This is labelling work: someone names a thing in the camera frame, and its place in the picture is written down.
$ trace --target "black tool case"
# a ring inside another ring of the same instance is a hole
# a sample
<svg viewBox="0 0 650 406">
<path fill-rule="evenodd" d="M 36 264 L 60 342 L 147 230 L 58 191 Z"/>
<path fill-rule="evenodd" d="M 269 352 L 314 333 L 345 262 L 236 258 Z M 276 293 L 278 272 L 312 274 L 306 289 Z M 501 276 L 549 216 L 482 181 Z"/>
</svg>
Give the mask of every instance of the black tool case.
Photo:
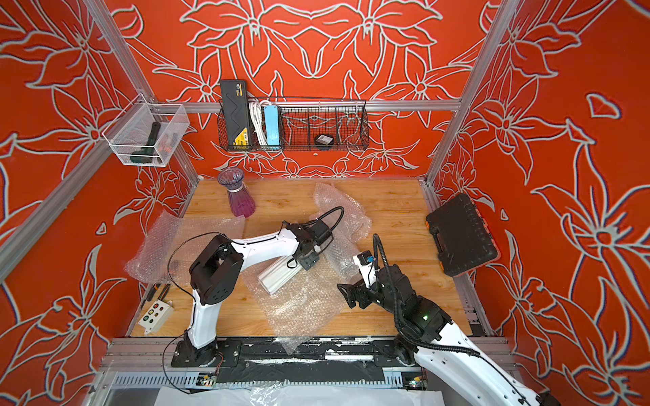
<svg viewBox="0 0 650 406">
<path fill-rule="evenodd" d="M 466 194 L 440 206 L 426 222 L 446 275 L 460 275 L 500 256 L 485 220 Z"/>
</svg>

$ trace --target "yellow label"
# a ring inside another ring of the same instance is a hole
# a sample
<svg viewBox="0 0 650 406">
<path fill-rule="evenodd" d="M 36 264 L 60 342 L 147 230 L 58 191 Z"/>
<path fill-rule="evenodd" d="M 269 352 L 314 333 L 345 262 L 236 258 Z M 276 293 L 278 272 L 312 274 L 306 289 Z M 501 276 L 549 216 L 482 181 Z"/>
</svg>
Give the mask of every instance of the yellow label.
<svg viewBox="0 0 650 406">
<path fill-rule="evenodd" d="M 235 138 L 236 146 L 247 146 L 248 145 L 248 129 L 245 128 L 241 133 Z"/>
</svg>

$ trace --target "white cylindrical object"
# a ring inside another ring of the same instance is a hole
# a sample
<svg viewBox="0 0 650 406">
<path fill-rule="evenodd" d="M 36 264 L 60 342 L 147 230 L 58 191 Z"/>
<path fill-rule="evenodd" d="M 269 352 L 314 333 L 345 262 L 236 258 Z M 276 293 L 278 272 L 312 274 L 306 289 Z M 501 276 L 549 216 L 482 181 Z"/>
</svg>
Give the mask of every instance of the white cylindrical object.
<svg viewBox="0 0 650 406">
<path fill-rule="evenodd" d="M 291 261 L 296 264 L 295 268 L 290 268 L 287 263 Z M 285 283 L 289 282 L 300 270 L 302 266 L 293 260 L 291 255 L 280 257 L 276 262 L 273 262 L 264 272 L 260 273 L 257 277 L 262 287 L 272 295 L 278 291 Z"/>
</svg>

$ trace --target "wire basket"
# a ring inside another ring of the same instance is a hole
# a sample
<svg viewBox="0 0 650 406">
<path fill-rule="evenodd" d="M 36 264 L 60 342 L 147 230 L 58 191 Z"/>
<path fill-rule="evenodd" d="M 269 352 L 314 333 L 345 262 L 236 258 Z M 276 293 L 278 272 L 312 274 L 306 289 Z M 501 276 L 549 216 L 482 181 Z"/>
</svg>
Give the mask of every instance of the wire basket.
<svg viewBox="0 0 650 406">
<path fill-rule="evenodd" d="M 156 112 L 162 106 L 173 107 L 175 112 Z M 126 122 L 117 126 L 118 120 Z M 160 123 L 160 129 L 157 137 L 152 139 L 150 133 L 154 122 Z M 148 103 L 138 96 L 115 117 L 102 136 L 122 164 L 167 166 L 189 125 L 183 105 Z"/>
<path fill-rule="evenodd" d="M 261 146 L 257 134 L 250 137 L 247 146 L 230 144 L 222 105 L 217 116 L 219 146 L 226 151 L 363 151 L 368 148 L 369 126 L 364 100 L 304 97 L 270 97 L 268 100 L 278 107 L 279 145 Z M 249 128 L 255 131 L 252 124 Z"/>
</svg>

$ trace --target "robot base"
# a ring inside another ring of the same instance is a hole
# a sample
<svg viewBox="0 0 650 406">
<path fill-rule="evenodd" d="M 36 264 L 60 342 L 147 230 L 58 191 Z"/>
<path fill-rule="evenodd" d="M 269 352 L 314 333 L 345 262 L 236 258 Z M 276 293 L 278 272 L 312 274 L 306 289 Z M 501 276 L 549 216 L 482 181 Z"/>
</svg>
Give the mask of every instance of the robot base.
<svg viewBox="0 0 650 406">
<path fill-rule="evenodd" d="M 242 344 L 239 340 L 230 338 L 214 340 L 205 347 L 196 349 L 190 342 L 187 332 L 183 338 L 176 344 L 176 350 L 172 357 L 173 368 L 216 367 L 220 362 L 221 367 L 232 367 L 239 362 Z"/>
</svg>

